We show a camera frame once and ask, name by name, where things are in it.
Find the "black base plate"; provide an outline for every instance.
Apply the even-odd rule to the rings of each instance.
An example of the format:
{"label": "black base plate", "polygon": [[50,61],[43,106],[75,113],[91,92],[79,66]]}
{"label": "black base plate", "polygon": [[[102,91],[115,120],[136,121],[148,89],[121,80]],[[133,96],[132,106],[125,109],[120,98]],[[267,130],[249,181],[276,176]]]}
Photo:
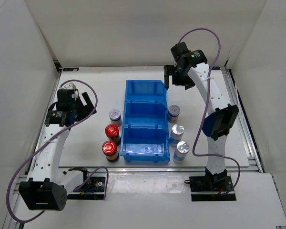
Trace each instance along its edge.
{"label": "black base plate", "polygon": [[[200,177],[190,177],[190,186],[191,186],[191,196],[192,201],[235,201],[236,196],[235,193],[232,191],[226,195],[217,195],[220,192],[221,187],[216,189],[210,189],[207,185],[208,182],[206,178],[203,176]],[[225,182],[223,182],[223,191],[225,193],[231,190],[233,186],[232,180],[230,176],[226,177]],[[200,192],[215,192],[212,194],[200,194]]]}
{"label": "black base plate", "polygon": [[91,177],[90,178],[90,186],[87,190],[94,189],[93,192],[87,192],[81,194],[79,191],[78,194],[69,194],[67,199],[87,199],[87,200],[100,200],[104,199],[104,191],[105,191],[105,177]]}

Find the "blue plastic container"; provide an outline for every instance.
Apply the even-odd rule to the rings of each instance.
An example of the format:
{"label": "blue plastic container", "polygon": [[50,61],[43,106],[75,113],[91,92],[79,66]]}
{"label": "blue plastic container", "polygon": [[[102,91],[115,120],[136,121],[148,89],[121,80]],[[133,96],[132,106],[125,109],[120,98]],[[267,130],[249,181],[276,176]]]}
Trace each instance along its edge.
{"label": "blue plastic container", "polygon": [[127,80],[120,155],[125,161],[170,161],[166,89],[160,80]]}

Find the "can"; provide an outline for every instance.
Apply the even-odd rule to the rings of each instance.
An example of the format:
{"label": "can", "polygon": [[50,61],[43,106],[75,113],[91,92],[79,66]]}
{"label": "can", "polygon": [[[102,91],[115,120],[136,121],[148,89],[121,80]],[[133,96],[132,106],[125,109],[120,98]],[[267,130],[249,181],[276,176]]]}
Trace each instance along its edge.
{"label": "can", "polygon": [[121,143],[120,131],[117,125],[109,124],[105,128],[105,134],[109,141],[113,141],[117,146]]}
{"label": "can", "polygon": [[176,123],[179,114],[180,114],[180,107],[178,107],[177,105],[171,105],[170,108],[168,108],[168,121],[170,123]]}
{"label": "can", "polygon": [[121,112],[117,109],[113,109],[109,112],[109,118],[111,124],[115,124],[117,126],[122,125],[122,118],[121,118]]}
{"label": "can", "polygon": [[181,141],[183,133],[184,133],[183,126],[178,124],[173,125],[170,138],[168,139],[168,143],[170,144],[170,146],[176,147],[178,142]]}
{"label": "can", "polygon": [[173,161],[175,163],[182,163],[189,150],[190,146],[187,144],[187,142],[179,142],[174,152]]}
{"label": "can", "polygon": [[119,152],[117,150],[117,146],[113,141],[104,142],[104,144],[102,145],[102,150],[107,160],[110,162],[115,162],[120,157]]}

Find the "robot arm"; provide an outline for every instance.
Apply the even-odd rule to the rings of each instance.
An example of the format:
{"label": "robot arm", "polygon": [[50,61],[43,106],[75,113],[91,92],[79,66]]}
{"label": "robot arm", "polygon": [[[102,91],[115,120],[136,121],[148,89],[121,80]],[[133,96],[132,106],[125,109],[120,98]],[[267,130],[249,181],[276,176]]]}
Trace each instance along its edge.
{"label": "robot arm", "polygon": [[[187,49],[185,42],[176,44],[171,49],[176,66],[164,66],[164,84],[169,88],[169,75],[173,78],[173,84],[182,85],[185,89],[197,86],[204,102],[207,101],[207,76],[209,64],[201,50],[193,51]],[[210,77],[210,98],[208,106],[208,117],[204,120],[203,132],[207,136],[208,154],[206,165],[206,177],[211,189],[221,186],[227,176],[225,167],[225,142],[230,128],[238,114],[238,107],[230,105],[223,97],[213,78]]]}
{"label": "robot arm", "polygon": [[[47,112],[43,143],[66,126],[84,119],[93,110],[88,94],[82,95],[86,106],[82,104],[74,84],[70,83],[57,91],[58,101]],[[86,179],[85,169],[68,171],[62,178],[58,177],[63,146],[69,133],[70,130],[62,132],[40,152],[28,180],[20,183],[19,193],[30,210],[63,210],[67,195]]]}

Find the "silver lid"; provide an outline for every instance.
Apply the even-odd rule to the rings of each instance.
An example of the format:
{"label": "silver lid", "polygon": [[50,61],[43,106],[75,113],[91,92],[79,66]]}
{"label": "silver lid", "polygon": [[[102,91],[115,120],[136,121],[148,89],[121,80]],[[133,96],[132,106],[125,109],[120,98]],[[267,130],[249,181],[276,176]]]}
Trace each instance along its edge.
{"label": "silver lid", "polygon": [[190,150],[190,146],[187,144],[187,142],[181,141],[177,144],[177,150],[181,154],[187,154]]}
{"label": "silver lid", "polygon": [[172,132],[176,135],[182,135],[184,133],[184,127],[178,124],[173,125]]}
{"label": "silver lid", "polygon": [[121,113],[117,109],[113,109],[109,112],[109,118],[113,121],[118,120],[121,118]]}
{"label": "silver lid", "polygon": [[171,116],[178,116],[180,114],[180,107],[177,105],[171,105],[170,108],[168,108],[168,113]]}

